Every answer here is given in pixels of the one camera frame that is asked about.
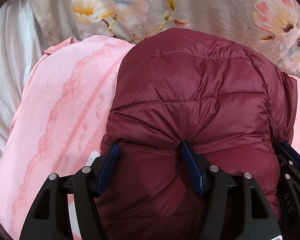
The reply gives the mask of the pink fleece blanket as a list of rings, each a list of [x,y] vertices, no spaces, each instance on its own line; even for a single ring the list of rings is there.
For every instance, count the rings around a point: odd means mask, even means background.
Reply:
[[[69,38],[35,65],[0,164],[0,222],[13,239],[49,174],[74,174],[104,154],[119,68],[135,46],[104,36]],[[300,152],[300,79],[293,78],[298,100],[290,143]]]

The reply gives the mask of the white satin curtain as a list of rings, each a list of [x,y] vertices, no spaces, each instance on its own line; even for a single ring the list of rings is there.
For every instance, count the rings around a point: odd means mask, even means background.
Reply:
[[[46,43],[28,0],[0,7],[0,162],[25,82]]]

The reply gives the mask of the grey floral duvet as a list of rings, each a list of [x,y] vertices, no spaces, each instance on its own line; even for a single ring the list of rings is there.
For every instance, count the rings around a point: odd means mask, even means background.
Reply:
[[[170,28],[241,43],[300,78],[297,0],[29,0],[49,45],[71,36],[136,44]]]

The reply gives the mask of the maroon quilted puffer jacket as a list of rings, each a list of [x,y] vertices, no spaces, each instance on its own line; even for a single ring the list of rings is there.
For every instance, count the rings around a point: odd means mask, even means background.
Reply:
[[[124,57],[101,152],[120,160],[96,201],[110,239],[192,239],[203,204],[177,147],[226,173],[250,172],[274,214],[279,162],[291,142],[296,79],[249,47],[187,29],[147,38]]]

